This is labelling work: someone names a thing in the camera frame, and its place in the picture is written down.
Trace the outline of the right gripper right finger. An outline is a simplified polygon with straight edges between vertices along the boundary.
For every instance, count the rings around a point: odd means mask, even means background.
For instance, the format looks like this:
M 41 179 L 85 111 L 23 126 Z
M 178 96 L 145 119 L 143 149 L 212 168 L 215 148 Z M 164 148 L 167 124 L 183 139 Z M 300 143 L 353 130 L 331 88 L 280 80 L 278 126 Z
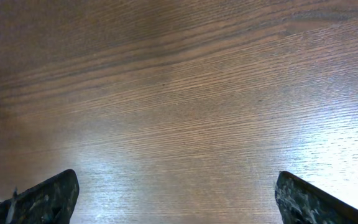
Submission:
M 278 175 L 275 201 L 284 224 L 358 224 L 358 209 L 287 171 Z

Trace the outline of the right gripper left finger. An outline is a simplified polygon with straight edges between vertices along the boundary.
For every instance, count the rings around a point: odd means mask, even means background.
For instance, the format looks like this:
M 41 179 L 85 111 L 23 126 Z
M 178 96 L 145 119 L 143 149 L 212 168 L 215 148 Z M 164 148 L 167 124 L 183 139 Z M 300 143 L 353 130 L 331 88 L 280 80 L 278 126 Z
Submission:
M 0 223 L 69 224 L 79 196 L 76 172 L 63 172 L 0 202 Z

